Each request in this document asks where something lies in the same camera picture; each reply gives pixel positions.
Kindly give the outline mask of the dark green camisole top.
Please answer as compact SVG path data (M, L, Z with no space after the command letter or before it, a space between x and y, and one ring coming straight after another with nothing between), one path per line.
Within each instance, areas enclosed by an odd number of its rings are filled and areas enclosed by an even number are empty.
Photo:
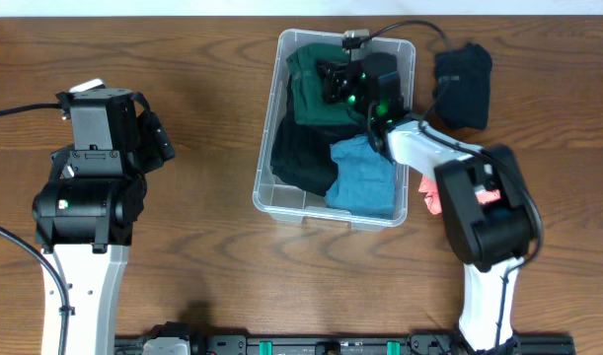
M295 122L309 126L359 125L365 120L347 103L327 104L322 98L323 81L317 71L318 60L346 62L340 46L310 43L286 58L294 102Z

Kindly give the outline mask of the large black garment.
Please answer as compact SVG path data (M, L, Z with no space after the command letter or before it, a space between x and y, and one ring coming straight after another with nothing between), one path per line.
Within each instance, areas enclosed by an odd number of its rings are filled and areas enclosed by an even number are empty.
M277 126L271 148L272 173L286 184L324 196L338 176L337 164L331 158L331 145L362 134L363 123L332 126L297 124L289 77L285 114Z

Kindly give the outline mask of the blue cloth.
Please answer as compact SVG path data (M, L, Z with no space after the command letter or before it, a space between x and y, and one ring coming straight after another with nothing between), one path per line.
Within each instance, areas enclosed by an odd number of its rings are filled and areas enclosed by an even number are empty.
M395 209L395 166L375 152L366 136L331 145L338 176L326 192L327 206L353 215L383 216Z

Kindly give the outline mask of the small black garment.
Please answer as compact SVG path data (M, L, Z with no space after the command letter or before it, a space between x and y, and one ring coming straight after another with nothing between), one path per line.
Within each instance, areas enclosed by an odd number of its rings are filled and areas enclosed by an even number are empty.
M490 54L476 43L435 55L435 111L450 129L487 128L492 67Z

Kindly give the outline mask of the pink printed shirt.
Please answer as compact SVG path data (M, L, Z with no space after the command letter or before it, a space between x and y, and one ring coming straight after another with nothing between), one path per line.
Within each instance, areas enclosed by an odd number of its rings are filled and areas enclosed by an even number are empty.
M432 215L439 215L442 213L437 185L432 179L423 176L418 191L424 194L424 202ZM480 204L486 205L499 200L500 192L498 190L488 191L483 189L476 192L476 197Z

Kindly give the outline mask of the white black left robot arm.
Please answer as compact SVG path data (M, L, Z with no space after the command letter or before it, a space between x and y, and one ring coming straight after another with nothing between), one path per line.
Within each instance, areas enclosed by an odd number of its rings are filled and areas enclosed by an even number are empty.
M73 142L50 156L33 202L43 267L43 354L111 354L119 288L146 174L175 151L140 93L103 85L58 94Z

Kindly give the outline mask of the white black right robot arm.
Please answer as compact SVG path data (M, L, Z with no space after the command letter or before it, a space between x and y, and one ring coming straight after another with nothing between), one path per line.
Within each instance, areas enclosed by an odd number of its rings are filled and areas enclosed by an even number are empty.
M511 353L515 282L544 241L542 219L512 151L464 144L403 108L392 54L321 60L316 67L326 102L367 111L363 143L434 180L446 238L464 265L458 328L465 352Z

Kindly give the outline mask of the clear plastic storage bin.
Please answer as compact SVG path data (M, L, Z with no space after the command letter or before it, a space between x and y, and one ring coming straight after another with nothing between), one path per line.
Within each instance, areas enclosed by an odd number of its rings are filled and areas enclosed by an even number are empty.
M289 70L286 59L298 48L310 43L341 45L338 33L288 29L277 43L264 133L253 190L256 208L279 222L300 224L307 219L323 219L347 223L354 230L380 232L402 225L408 216L409 168L397 165L395 170L395 209L387 215L353 215L345 210L329 208L325 199L301 188L284 183L271 172L271 149L279 122L286 114Z

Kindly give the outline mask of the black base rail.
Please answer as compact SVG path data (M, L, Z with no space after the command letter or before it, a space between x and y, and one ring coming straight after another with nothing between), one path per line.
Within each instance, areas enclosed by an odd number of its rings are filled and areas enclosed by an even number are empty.
M472 354L454 332L416 332L402 337L249 336L202 334L185 323L166 322L144 335L118 337L113 355L438 355Z

